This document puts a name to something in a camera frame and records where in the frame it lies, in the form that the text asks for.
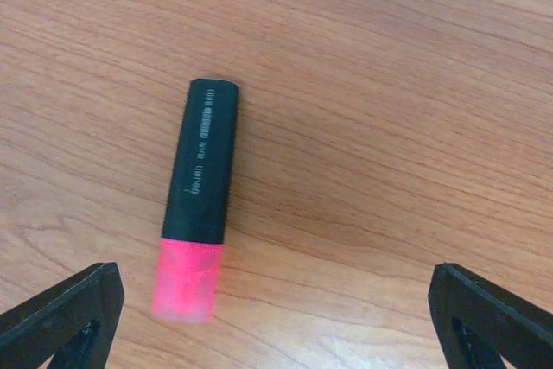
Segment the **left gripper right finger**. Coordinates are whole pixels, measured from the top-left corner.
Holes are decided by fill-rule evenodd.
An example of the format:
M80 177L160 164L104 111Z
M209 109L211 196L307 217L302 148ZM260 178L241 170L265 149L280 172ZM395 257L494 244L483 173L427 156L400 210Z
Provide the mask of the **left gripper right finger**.
M454 263L435 267L428 301L448 367L552 367L548 311Z

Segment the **pink cap black highlighter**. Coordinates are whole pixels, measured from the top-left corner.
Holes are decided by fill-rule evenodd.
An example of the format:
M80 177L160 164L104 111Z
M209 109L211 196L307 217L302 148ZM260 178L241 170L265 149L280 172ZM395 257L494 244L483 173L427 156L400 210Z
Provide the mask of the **pink cap black highlighter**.
M239 88L195 79L175 152L152 314L206 322L213 314L226 230Z

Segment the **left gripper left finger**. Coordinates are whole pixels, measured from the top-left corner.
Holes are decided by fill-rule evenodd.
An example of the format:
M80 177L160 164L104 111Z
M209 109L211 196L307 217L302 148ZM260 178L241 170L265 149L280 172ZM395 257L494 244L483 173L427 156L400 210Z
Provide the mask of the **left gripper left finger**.
M117 264L92 264L1 314L1 367L104 368L123 304Z

